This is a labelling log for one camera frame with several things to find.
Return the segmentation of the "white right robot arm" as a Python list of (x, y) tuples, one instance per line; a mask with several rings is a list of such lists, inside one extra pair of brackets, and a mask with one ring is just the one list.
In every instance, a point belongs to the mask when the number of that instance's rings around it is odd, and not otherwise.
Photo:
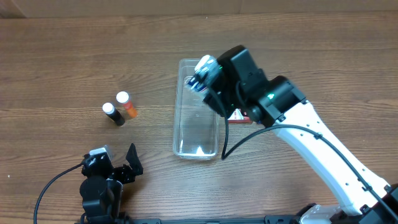
[(224, 118), (244, 111), (295, 149), (336, 197), (337, 205), (309, 205), (292, 223), (397, 222), (397, 186), (361, 163), (288, 78), (268, 79), (247, 48), (202, 57), (194, 79), (205, 87), (212, 110)]

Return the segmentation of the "clear plastic container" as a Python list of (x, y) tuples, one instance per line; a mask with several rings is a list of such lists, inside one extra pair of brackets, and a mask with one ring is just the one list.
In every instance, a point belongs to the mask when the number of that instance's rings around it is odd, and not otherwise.
[(219, 116), (187, 85), (198, 62), (185, 58), (178, 68), (173, 152), (183, 159), (211, 159), (218, 153)]

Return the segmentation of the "red medicine box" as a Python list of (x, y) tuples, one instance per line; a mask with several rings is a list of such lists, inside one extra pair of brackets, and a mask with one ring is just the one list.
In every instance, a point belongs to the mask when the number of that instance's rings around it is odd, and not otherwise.
[(246, 112), (241, 109), (235, 109), (231, 116), (228, 118), (229, 124), (249, 124), (252, 123)]

